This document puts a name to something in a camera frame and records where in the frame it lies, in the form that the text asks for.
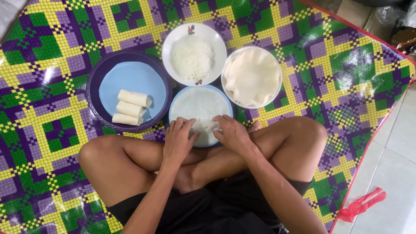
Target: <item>white plate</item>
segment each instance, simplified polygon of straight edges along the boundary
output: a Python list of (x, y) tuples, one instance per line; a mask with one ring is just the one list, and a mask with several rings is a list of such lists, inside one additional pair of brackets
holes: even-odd
[[(263, 48), (260, 48), (260, 47), (256, 47), (256, 46), (247, 46), (247, 47), (243, 47), (243, 48), (240, 48), (240, 49), (238, 49), (238, 50), (236, 50), (236, 51), (234, 51), (234, 52), (232, 52), (231, 54), (230, 54), (230, 56), (227, 58), (227, 60), (226, 60), (226, 62), (225, 62), (225, 65), (227, 65), (228, 64), (228, 62), (230, 61), (230, 59), (232, 59), (233, 57), (236, 57), (236, 56), (239, 56), (244, 50), (247, 50), (247, 49), (250, 49), (250, 48), (257, 48), (257, 49), (259, 49), (259, 50), (264, 50), (264, 51), (267, 51), (267, 50), (265, 50), (265, 49), (263, 49)], [(282, 87), (282, 78), (283, 78), (283, 76), (282, 76), (282, 70), (280, 69), (280, 65), (279, 65), (279, 62), (277, 61), (277, 59), (273, 56), (273, 58), (275, 59), (275, 61), (276, 61), (276, 65), (277, 65), (277, 67), (278, 67), (278, 69), (279, 69), (279, 85), (278, 85), (278, 87), (277, 87), (277, 89), (276, 89), (276, 92), (273, 94), (273, 95), (271, 95), (270, 96), (270, 98), (269, 98), (269, 100), (267, 100), (267, 102), (266, 102), (266, 104), (264, 104), (264, 105), (260, 105), (260, 106), (255, 106), (255, 105), (248, 105), (248, 106), (246, 106), (246, 105), (243, 105), (243, 104), (241, 104), (240, 102), (238, 102), (238, 101), (236, 101), (236, 100), (234, 100), (234, 98), (233, 98), (233, 95), (230, 93), (230, 91), (228, 91), (228, 90), (226, 90), (225, 89), (225, 86), (224, 86), (224, 74), (223, 73), (221, 73), (221, 85), (223, 86), (223, 90), (224, 90), (224, 93), (227, 95), (227, 97), (233, 102), (233, 103), (235, 103), (237, 106), (239, 106), (239, 107), (242, 107), (242, 108), (246, 108), (246, 109), (258, 109), (258, 108), (262, 108), (262, 107), (264, 107), (264, 106), (266, 106), (266, 105), (268, 105), (269, 103), (271, 103), (271, 102), (273, 102), (273, 100), (277, 97), (277, 95), (279, 94), (279, 91), (280, 91), (280, 88)]]
[[(213, 73), (207, 77), (206, 79), (202, 80), (201, 83), (189, 80), (183, 80), (178, 73), (176, 73), (175, 69), (172, 66), (171, 62), (171, 48), (176, 40), (179, 40), (183, 36), (188, 35), (188, 27), (191, 28), (194, 26), (192, 32), (195, 35), (198, 35), (205, 39), (207, 42), (211, 43), (214, 47), (215, 51), (215, 66)], [(187, 86), (201, 86), (207, 85), (217, 79), (220, 74), (223, 72), (225, 66), (225, 60), (227, 59), (227, 48), (225, 47), (225, 43), (221, 36), (209, 26), (198, 24), (198, 23), (187, 23), (175, 28), (169, 35), (166, 37), (165, 42), (163, 43), (162, 47), (162, 61), (163, 65), (168, 71), (169, 75), (176, 80), (177, 82), (187, 85)]]

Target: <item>crossed legs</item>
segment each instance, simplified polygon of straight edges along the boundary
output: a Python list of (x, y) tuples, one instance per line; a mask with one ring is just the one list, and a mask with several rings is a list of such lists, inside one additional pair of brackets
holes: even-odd
[[(282, 119), (250, 133), (251, 140), (285, 178), (309, 182), (327, 141), (326, 129), (307, 117)], [(106, 206), (147, 192), (163, 160), (163, 143), (118, 135), (98, 137), (79, 152), (79, 164)], [(193, 148), (177, 174), (182, 193), (246, 169), (230, 150)]]

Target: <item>person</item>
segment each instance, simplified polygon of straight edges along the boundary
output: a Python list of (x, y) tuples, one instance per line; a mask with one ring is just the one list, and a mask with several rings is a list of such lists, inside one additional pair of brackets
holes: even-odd
[(122, 234), (323, 234), (302, 198), (327, 142), (307, 117), (248, 130), (216, 116), (218, 148), (193, 148), (195, 119), (179, 117), (165, 143), (105, 135), (86, 143), (79, 164), (124, 226)]

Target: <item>purple tray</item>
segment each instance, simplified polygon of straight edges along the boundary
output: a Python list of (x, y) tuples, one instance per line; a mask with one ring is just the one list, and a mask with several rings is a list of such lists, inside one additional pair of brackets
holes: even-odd
[[(151, 66), (160, 75), (166, 87), (166, 100), (162, 110), (153, 119), (144, 122), (140, 126), (113, 123), (111, 115), (104, 109), (101, 103), (98, 91), (104, 76), (116, 64), (130, 61), (143, 62)], [(139, 132), (154, 126), (167, 113), (172, 102), (172, 83), (165, 67), (155, 57), (132, 49), (119, 50), (102, 58), (92, 68), (88, 76), (85, 94), (92, 113), (106, 126), (122, 132)]]

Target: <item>colorful checkered mat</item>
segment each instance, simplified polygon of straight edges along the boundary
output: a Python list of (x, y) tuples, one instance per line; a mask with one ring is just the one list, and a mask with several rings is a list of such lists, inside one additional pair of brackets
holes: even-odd
[(119, 233), (79, 167), (104, 134), (164, 140), (164, 123), (116, 132), (84, 99), (91, 68), (125, 48), (160, 58), (177, 25), (217, 30), (231, 52), (254, 45), (278, 59), (283, 86), (245, 125), (304, 115), (328, 143), (305, 200), (331, 229), (367, 142), (415, 66), (389, 46), (297, 0), (31, 0), (0, 46), (0, 230), (7, 234)]

